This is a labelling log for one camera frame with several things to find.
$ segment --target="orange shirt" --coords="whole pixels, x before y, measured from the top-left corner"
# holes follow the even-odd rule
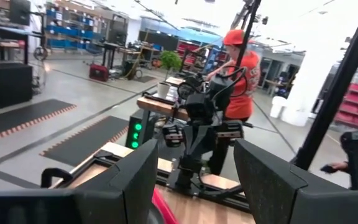
[[[250,51],[248,55],[245,55],[241,60],[240,67],[247,67],[247,81],[242,78],[234,85],[233,96],[241,94],[245,89],[246,92],[238,97],[230,98],[230,104],[226,110],[226,117],[231,119],[243,119],[249,118],[252,114],[252,94],[257,88],[260,68],[259,68],[259,56]],[[234,68],[229,68],[227,73],[232,73]]]

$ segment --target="green plant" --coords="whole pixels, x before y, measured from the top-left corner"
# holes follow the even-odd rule
[[[176,52],[164,50],[161,53],[161,66],[167,70],[179,70],[181,65],[181,58]]]

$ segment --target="black monitor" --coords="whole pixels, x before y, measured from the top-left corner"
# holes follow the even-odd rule
[[[9,20],[23,26],[30,25],[31,2],[28,0],[9,1]]]

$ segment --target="white cup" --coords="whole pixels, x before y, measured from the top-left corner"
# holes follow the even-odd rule
[[[164,82],[159,82],[157,84],[157,94],[159,98],[163,98],[165,99],[168,95],[169,92],[169,88],[171,86],[168,83],[164,83]]]

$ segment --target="green indicator light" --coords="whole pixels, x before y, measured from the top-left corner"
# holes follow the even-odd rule
[[[136,124],[135,125],[135,130],[136,131],[140,131],[142,129],[142,125],[141,124]]]
[[[132,144],[131,144],[131,146],[132,146],[132,148],[137,148],[138,146],[139,146],[139,143],[137,143],[137,142],[132,142]]]

